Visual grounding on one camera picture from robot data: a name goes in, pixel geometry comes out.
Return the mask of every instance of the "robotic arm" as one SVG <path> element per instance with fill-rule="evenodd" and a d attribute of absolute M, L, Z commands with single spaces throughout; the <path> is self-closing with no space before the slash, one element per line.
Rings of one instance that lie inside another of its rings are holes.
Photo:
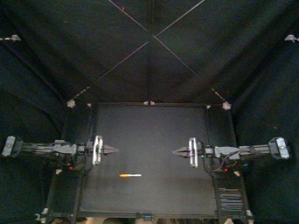
<path fill-rule="evenodd" d="M 275 159 L 290 159 L 290 149 L 286 140 L 282 137 L 274 138 L 268 144 L 239 147 L 214 147 L 206 146 L 195 137 L 190 139 L 190 147 L 183 147 L 172 152 L 175 155 L 191 160 L 191 167 L 199 165 L 199 157 L 219 160 L 219 168 L 222 171 L 226 163 L 238 163 L 248 161 L 254 158 L 272 157 Z"/>
<path fill-rule="evenodd" d="M 55 168 L 80 170 L 86 165 L 99 165 L 103 155 L 119 152 L 119 149 L 103 144 L 102 136 L 95 143 L 67 143 L 56 140 L 53 143 L 25 143 L 21 138 L 9 136 L 5 140 L 3 158 L 16 158 L 20 154 L 35 155 L 55 162 Z"/>

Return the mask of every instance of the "black fabric ceiling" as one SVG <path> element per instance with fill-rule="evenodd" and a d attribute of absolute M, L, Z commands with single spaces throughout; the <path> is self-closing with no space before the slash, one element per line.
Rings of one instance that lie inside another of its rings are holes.
<path fill-rule="evenodd" d="M 64 101 L 219 103 L 299 18 L 298 1 L 1 1 Z"/>

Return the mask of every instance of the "diagonal cable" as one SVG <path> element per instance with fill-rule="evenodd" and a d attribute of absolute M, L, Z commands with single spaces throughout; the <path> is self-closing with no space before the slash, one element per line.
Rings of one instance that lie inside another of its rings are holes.
<path fill-rule="evenodd" d="M 184 64 L 184 66 L 188 68 L 188 70 L 198 76 L 199 74 L 192 70 L 192 68 L 187 65 L 187 63 L 183 61 L 183 59 L 175 54 L 175 52 L 171 50 L 171 48 L 164 44 L 164 42 L 156 37 L 154 36 L 155 40 L 160 43 L 160 45 L 167 49 L 167 51 L 172 54 L 172 56 Z M 219 94 L 219 92 L 210 86 L 211 91 L 214 92 L 214 94 L 226 102 L 227 100 L 222 97 L 222 95 Z"/>
<path fill-rule="evenodd" d="M 112 1 L 108 0 L 116 7 L 118 9 L 135 21 L 135 23 L 148 32 L 148 30 L 143 27 L 143 25 L 127 14 L 127 12 L 118 6 L 118 4 Z"/>
<path fill-rule="evenodd" d="M 174 20 L 174 22 L 155 35 L 156 37 L 160 35 L 160 34 L 163 34 L 170 28 L 171 28 L 171 26 L 174 25 L 174 24 L 176 24 L 202 4 L 203 4 L 203 2 L 204 2 L 206 0 L 202 0 L 200 2 L 198 2 L 192 7 L 191 7 L 191 9 L 190 10 L 187 10 L 183 14 L 182 14 L 182 16 L 180 17 L 178 17 L 175 20 Z"/>
<path fill-rule="evenodd" d="M 136 52 L 148 44 L 148 41 L 144 42 L 134 52 L 131 52 L 122 60 L 120 62 L 71 98 L 71 100 L 79 98 L 83 93 L 87 92 L 88 89 L 91 89 L 95 84 L 136 54 Z"/>

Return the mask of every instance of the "cigarette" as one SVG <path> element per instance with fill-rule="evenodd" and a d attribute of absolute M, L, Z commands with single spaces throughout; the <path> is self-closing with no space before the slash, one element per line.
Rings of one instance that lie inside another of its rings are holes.
<path fill-rule="evenodd" d="M 142 174 L 119 174 L 120 178 L 142 177 Z"/>

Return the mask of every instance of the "cable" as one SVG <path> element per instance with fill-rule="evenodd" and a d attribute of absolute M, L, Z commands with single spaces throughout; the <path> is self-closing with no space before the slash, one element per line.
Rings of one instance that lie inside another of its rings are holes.
<path fill-rule="evenodd" d="M 212 171 L 212 172 L 216 172 L 216 171 L 222 168 L 222 166 L 224 165 L 227 158 L 228 158 L 230 156 L 232 156 L 232 155 L 240 153 L 242 151 L 246 151 L 246 150 L 238 150 L 238 151 L 231 152 L 231 153 L 223 158 L 223 161 L 222 161 L 222 163 L 220 163 L 220 165 L 219 165 L 219 168 L 215 169 L 215 170 L 211 170 L 211 171 Z"/>

